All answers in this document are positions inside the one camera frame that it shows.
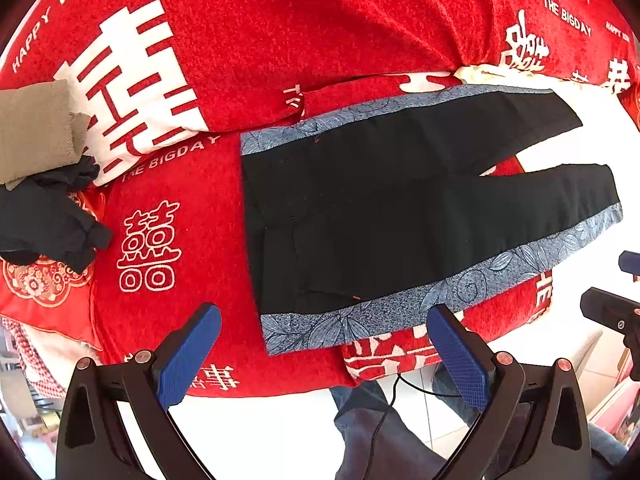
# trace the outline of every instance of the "jeans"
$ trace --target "jeans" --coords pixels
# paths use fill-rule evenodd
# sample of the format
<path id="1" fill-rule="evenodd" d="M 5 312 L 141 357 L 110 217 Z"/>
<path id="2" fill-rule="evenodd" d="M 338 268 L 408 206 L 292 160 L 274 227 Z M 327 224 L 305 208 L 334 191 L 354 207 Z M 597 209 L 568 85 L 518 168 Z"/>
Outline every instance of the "jeans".
<path id="1" fill-rule="evenodd" d="M 435 393 L 449 395 L 458 393 L 453 380 L 443 366 L 438 368 L 432 387 Z M 331 394 L 338 407 L 334 423 L 345 443 L 344 459 L 335 477 L 337 480 L 362 480 L 369 462 L 372 435 L 388 408 L 388 402 L 382 388 L 375 381 L 364 382 L 357 388 L 337 386 L 331 388 Z M 478 410 L 467 406 L 462 399 L 443 398 L 442 400 L 468 426 L 478 415 Z M 513 437 L 510 442 L 510 434 L 513 435 L 508 431 L 502 447 L 487 470 L 486 480 L 495 479 L 508 467 L 508 464 L 504 464 L 504 460 L 500 459 L 505 455 L 508 456 L 505 451 L 519 442 L 519 439 L 514 440 Z M 593 451 L 591 477 L 575 480 L 605 480 L 613 467 L 622 460 L 626 449 L 609 433 L 593 424 L 589 425 L 589 436 Z M 372 467 L 367 480 L 392 478 L 431 480 L 445 462 L 443 457 L 425 446 L 404 425 L 398 412 L 391 408 L 376 437 Z"/>

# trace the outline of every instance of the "pants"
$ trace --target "pants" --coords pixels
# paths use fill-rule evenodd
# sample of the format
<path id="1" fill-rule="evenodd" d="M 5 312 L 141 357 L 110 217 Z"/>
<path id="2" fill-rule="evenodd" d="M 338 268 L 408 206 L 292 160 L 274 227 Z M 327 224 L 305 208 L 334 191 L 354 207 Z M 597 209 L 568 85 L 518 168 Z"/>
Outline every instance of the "pants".
<path id="1" fill-rule="evenodd" d="M 455 395 L 458 390 L 442 365 L 433 379 L 433 391 L 439 394 Z M 373 431 L 380 422 L 388 402 L 377 382 L 364 382 L 357 388 L 338 386 L 331 389 L 338 414 L 334 422 L 345 443 L 344 460 L 336 473 L 336 480 L 361 480 L 364 478 L 369 461 Z M 478 415 L 478 410 L 467 406 L 462 399 L 443 398 L 452 410 L 470 426 Z M 517 425 L 518 413 L 512 419 Z M 510 442 L 507 432 L 502 447 L 489 466 L 484 478 L 494 480 L 504 473 L 505 451 L 517 442 Z M 626 449 L 609 433 L 589 425 L 591 440 L 591 477 L 576 480 L 606 480 L 613 468 L 622 460 Z M 426 447 L 402 422 L 398 412 L 391 409 L 376 437 L 374 458 L 368 480 L 431 480 L 446 462 L 443 457 Z"/>

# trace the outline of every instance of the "person's leg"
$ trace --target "person's leg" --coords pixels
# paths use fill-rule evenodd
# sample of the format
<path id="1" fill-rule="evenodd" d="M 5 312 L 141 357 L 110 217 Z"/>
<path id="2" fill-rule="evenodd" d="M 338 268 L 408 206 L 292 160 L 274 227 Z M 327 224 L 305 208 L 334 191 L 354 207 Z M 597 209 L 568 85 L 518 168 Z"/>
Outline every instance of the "person's leg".
<path id="1" fill-rule="evenodd" d="M 344 439 L 344 459 L 337 480 L 365 477 L 373 433 L 389 407 L 385 394 L 375 381 L 357 388 L 331 388 L 338 407 L 336 428 Z M 367 480 L 430 480 L 445 460 L 427 448 L 391 408 L 375 439 L 373 459 Z"/>
<path id="2" fill-rule="evenodd" d="M 458 395 L 458 389 L 456 388 L 455 383 L 451 379 L 451 376 L 447 372 L 446 368 L 440 364 L 436 373 L 433 376 L 433 381 L 431 383 L 431 388 L 434 393 L 437 394 L 447 394 L 447 395 Z M 475 408 L 471 408 L 467 406 L 462 399 L 450 399 L 441 397 L 442 400 L 447 406 L 449 406 L 456 414 L 465 422 L 466 425 L 471 426 L 473 421 L 478 416 L 479 412 Z M 526 421 L 526 415 L 524 413 L 518 416 L 516 412 L 517 420 L 515 424 L 510 425 L 508 429 L 507 435 L 503 441 L 503 444 L 507 444 L 510 446 L 508 441 L 515 440 L 516 443 L 520 441 L 520 437 L 522 436 L 522 425 Z M 590 480 L 606 480 L 613 468 L 617 464 L 620 463 L 624 455 L 626 454 L 626 448 L 620 444 L 613 436 L 607 433 L 604 430 L 601 430 L 594 424 L 589 423 L 589 438 L 591 441 L 591 478 Z M 487 471 L 487 475 L 485 478 L 489 480 L 490 478 L 496 478 L 501 473 L 506 471 L 508 468 L 508 463 L 506 463 L 505 457 L 510 456 L 510 451 L 505 450 L 503 447 L 500 448 L 498 455 L 494 462 L 490 465 L 490 469 Z"/>

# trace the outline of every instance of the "person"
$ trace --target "person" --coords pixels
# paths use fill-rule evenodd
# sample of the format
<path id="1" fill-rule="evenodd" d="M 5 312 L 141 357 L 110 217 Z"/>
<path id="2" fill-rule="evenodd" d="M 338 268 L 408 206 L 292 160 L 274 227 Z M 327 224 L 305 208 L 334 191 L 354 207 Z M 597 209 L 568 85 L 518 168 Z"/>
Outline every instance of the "person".
<path id="1" fill-rule="evenodd" d="M 436 370 L 431 387 L 437 395 L 459 395 L 442 364 Z M 365 381 L 356 388 L 336 386 L 330 391 L 338 408 L 334 423 L 345 444 L 344 459 L 335 475 L 336 480 L 431 480 L 445 464 L 446 460 L 411 432 L 395 409 L 389 408 L 377 381 Z M 467 406 L 461 397 L 441 397 L 440 400 L 467 426 L 471 426 L 479 415 L 478 410 Z M 376 433 L 372 454 L 373 435 L 383 416 L 385 420 Z M 525 422 L 526 414 L 516 410 L 505 439 L 484 475 L 485 480 L 494 480 L 507 470 L 507 457 L 519 443 L 517 435 L 522 434 Z M 588 480 L 606 480 L 626 454 L 626 448 L 593 424 L 589 424 L 589 437 L 592 453 Z"/>

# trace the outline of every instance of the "red checkered fabric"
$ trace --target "red checkered fabric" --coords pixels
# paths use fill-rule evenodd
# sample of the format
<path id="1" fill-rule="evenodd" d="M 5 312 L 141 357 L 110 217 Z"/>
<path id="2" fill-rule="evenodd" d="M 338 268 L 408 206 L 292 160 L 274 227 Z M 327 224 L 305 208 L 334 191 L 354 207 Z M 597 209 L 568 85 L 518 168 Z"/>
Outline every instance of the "red checkered fabric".
<path id="1" fill-rule="evenodd" d="M 5 317 L 2 318 L 2 325 L 11 332 L 15 339 L 22 369 L 31 368 L 39 375 L 39 381 L 29 381 L 36 392 L 47 399 L 64 399 L 66 390 L 53 378 L 37 350 L 31 345 L 29 338 L 22 330 L 22 325 Z"/>

